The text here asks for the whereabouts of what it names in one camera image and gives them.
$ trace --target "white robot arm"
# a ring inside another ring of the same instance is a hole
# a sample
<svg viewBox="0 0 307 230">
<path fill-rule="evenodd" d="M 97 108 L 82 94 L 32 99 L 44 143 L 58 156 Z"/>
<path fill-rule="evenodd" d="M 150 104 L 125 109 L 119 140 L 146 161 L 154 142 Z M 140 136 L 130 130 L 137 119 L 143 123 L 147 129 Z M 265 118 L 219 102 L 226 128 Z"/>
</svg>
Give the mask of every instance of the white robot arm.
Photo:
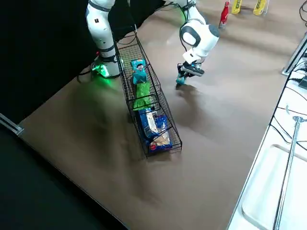
<svg viewBox="0 0 307 230">
<path fill-rule="evenodd" d="M 89 0 L 86 9 L 87 26 L 99 50 L 99 61 L 107 69 L 105 77 L 108 78 L 119 76 L 112 31 L 108 22 L 108 14 L 114 3 L 115 0 Z"/>
<path fill-rule="evenodd" d="M 196 8 L 196 0 L 176 0 L 185 14 L 186 21 L 180 28 L 180 40 L 191 46 L 183 54 L 185 62 L 178 65 L 179 77 L 202 76 L 201 63 L 219 39 L 216 26 L 207 24 Z M 115 0 L 89 0 L 86 20 L 89 31 L 96 43 L 100 60 L 106 66 L 109 77 L 119 76 L 113 36 L 108 22 L 108 13 Z"/>
<path fill-rule="evenodd" d="M 185 62 L 177 66 L 178 77 L 176 82 L 184 84 L 187 77 L 204 74 L 201 64 L 215 47 L 220 35 L 218 28 L 208 24 L 199 13 L 196 8 L 196 0 L 176 0 L 175 2 L 181 7 L 186 17 L 179 33 L 181 43 L 183 41 L 191 46 L 191 49 L 186 50 L 183 54 Z"/>
</svg>

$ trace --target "floor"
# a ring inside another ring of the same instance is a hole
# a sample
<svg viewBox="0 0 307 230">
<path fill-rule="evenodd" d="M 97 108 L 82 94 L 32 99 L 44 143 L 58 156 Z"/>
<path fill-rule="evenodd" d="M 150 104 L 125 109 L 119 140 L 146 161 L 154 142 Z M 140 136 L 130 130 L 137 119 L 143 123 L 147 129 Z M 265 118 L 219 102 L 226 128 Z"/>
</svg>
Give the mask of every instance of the floor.
<svg viewBox="0 0 307 230">
<path fill-rule="evenodd" d="M 218 24 L 225 0 L 200 0 Z M 245 0 L 244 4 L 253 5 Z M 229 15 L 201 78 L 175 90 L 178 10 L 138 36 L 161 82 L 181 153 L 143 158 L 120 80 L 73 80 L 27 117 L 22 138 L 133 230 L 224 230 L 285 83 L 281 69 L 306 30 L 299 0 L 271 0 L 265 18 Z"/>
</svg>

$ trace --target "metal rod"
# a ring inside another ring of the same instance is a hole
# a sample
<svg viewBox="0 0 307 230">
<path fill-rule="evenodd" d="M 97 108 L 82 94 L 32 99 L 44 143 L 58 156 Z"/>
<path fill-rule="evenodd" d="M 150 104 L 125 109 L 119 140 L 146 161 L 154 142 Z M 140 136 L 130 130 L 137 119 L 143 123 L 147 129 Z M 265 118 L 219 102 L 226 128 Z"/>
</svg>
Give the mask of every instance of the metal rod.
<svg viewBox="0 0 307 230">
<path fill-rule="evenodd" d="M 304 38 L 300 42 L 300 44 L 297 46 L 296 50 L 292 54 L 289 62 L 287 65 L 283 68 L 282 74 L 285 76 L 289 76 L 289 74 L 293 71 L 296 64 L 299 62 L 303 54 L 306 52 L 307 49 L 307 33 L 304 35 Z"/>
<path fill-rule="evenodd" d="M 21 128 L 19 125 L 15 124 L 13 121 L 8 119 L 3 114 L 0 114 L 0 124 L 4 125 L 6 128 L 8 128 L 10 131 L 12 131 L 16 135 L 20 135 L 23 132 L 23 128 Z"/>
<path fill-rule="evenodd" d="M 276 209 L 273 230 L 279 230 L 279 227 L 280 227 L 282 214 L 283 214 L 284 199 L 285 199 L 286 192 L 287 192 L 290 170 L 291 170 L 291 166 L 292 166 L 293 158 L 294 158 L 294 150 L 295 150 L 296 141 L 297 141 L 297 134 L 298 134 L 301 122 L 304 121 L 303 118 L 299 117 L 299 116 L 295 116 L 295 117 L 293 117 L 293 119 L 296 121 L 295 129 L 294 129 L 294 134 L 293 134 L 293 138 L 292 138 L 292 142 L 291 142 L 291 147 L 290 147 L 290 152 L 289 152 L 286 170 L 285 170 L 285 173 L 284 173 L 284 176 L 283 176 L 283 184 L 282 184 L 282 188 L 281 188 L 280 195 L 279 195 L 278 206 L 277 206 L 277 209 Z"/>
</svg>

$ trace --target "green led light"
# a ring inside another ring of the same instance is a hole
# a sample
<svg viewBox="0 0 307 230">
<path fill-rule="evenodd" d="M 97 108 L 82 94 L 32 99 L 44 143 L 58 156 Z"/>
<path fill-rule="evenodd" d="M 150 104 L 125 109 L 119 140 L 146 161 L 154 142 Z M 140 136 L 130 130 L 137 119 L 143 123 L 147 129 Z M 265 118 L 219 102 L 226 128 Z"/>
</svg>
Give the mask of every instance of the green led light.
<svg viewBox="0 0 307 230">
<path fill-rule="evenodd" d="M 99 64 L 99 65 L 96 65 L 92 68 L 92 70 L 96 71 L 98 74 L 100 74 L 101 76 L 103 77 L 108 77 L 110 76 L 109 72 L 107 71 L 106 69 L 106 66 L 104 64 Z"/>
<path fill-rule="evenodd" d="M 186 21 L 186 15 L 182 11 L 181 11 L 181 19 L 182 19 L 182 23 Z"/>
<path fill-rule="evenodd" d="M 100 80 L 103 81 L 107 85 L 111 85 L 111 83 L 112 83 L 110 79 L 100 78 Z"/>
</svg>

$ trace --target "wire basket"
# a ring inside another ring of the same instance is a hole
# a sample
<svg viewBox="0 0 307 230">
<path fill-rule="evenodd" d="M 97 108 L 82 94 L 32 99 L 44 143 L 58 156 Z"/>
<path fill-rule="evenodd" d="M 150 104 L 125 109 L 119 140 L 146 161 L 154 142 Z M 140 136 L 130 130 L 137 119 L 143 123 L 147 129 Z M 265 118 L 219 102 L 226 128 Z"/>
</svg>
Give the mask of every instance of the wire basket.
<svg viewBox="0 0 307 230">
<path fill-rule="evenodd" d="M 125 36 L 121 40 L 121 42 L 123 41 L 126 41 L 126 43 L 117 42 L 116 45 L 116 50 L 117 50 L 116 54 L 120 69 L 120 77 L 129 114 L 131 115 L 132 121 L 138 132 L 140 143 L 144 150 L 145 156 L 148 157 L 155 155 L 159 152 L 170 151 L 179 148 L 181 150 L 182 141 L 175 126 L 175 122 L 173 120 L 164 93 L 161 89 L 160 81 L 158 80 L 157 75 L 155 74 L 154 69 L 149 62 L 149 59 L 145 54 L 143 47 L 141 46 L 141 43 L 137 37 L 136 32 L 134 31 L 129 35 Z M 153 138 L 152 141 L 155 141 L 156 139 L 158 139 L 160 136 L 164 135 L 167 132 L 170 139 L 171 148 L 163 150 L 162 149 L 153 150 L 150 148 L 150 145 L 148 144 L 148 140 L 145 137 L 144 130 L 141 124 L 139 111 L 136 111 L 137 107 L 133 107 L 134 102 L 137 99 L 144 98 L 144 97 L 138 97 L 138 98 L 136 97 L 136 90 L 135 90 L 136 85 L 133 84 L 132 66 L 130 62 L 132 60 L 137 60 L 137 59 L 143 59 L 146 62 L 145 71 L 147 75 L 147 81 L 149 81 L 150 83 L 150 93 L 149 95 L 144 96 L 148 97 L 150 101 L 150 104 L 147 105 L 150 105 L 151 112 L 157 117 L 165 115 L 167 118 L 166 128 L 163 129 L 163 131 L 161 131 L 158 136 Z"/>
</svg>

